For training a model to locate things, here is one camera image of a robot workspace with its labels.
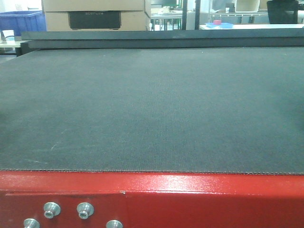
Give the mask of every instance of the cardboard box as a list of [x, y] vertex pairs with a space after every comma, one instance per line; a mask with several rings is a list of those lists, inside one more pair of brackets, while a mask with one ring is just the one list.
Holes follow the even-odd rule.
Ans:
[[72, 29], [68, 12], [45, 12], [47, 31], [146, 31], [149, 30], [150, 18], [144, 11], [121, 11], [121, 26], [115, 28]]
[[260, 0], [260, 9], [261, 10], [266, 10], [267, 9], [267, 2], [268, 2], [269, 0]]
[[45, 12], [144, 11], [151, 15], [151, 0], [43, 0]]

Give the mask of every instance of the metal bolt head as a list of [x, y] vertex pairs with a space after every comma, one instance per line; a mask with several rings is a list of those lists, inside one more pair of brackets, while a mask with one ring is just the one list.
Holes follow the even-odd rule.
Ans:
[[88, 219], [89, 216], [93, 215], [94, 207], [90, 203], [80, 203], [77, 206], [77, 212], [81, 219]]
[[123, 224], [118, 220], [108, 221], [106, 224], [106, 228], [123, 228]]
[[24, 220], [23, 224], [24, 228], [40, 228], [39, 222], [33, 218]]
[[46, 218], [52, 219], [54, 216], [57, 216], [61, 212], [61, 208], [58, 204], [54, 202], [48, 202], [43, 207], [44, 216]]

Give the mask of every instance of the gray felt surface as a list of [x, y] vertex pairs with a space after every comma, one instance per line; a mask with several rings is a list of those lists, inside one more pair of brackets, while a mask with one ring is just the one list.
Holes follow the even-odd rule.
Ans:
[[45, 50], [0, 65], [0, 169], [304, 174], [304, 48]]

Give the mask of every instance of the floor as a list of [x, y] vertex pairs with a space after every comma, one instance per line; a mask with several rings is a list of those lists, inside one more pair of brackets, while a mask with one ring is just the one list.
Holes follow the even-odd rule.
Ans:
[[6, 53], [14, 53], [15, 50], [12, 49], [12, 48], [7, 48], [7, 49], [1, 48], [1, 49], [0, 49], [0, 64], [1, 64], [1, 63], [4, 63], [4, 62], [6, 62], [6, 61], [9, 61], [9, 60], [11, 60], [11, 59], [16, 58], [15, 55], [4, 55], [3, 52], [6, 52]]
[[4, 55], [0, 55], [0, 64], [4, 63], [6, 61], [9, 61], [11, 59], [16, 58], [16, 56], [4, 56]]

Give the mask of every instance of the red object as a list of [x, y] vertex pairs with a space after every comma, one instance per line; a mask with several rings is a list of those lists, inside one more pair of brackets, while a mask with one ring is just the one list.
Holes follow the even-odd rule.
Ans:
[[[61, 213], [43, 216], [56, 202]], [[94, 214], [78, 217], [89, 202]], [[0, 227], [295, 228], [304, 224], [304, 176], [0, 171]]]
[[221, 21], [221, 20], [214, 20], [214, 21], [213, 21], [213, 24], [214, 24], [214, 25], [221, 25], [221, 24], [222, 24], [222, 21]]

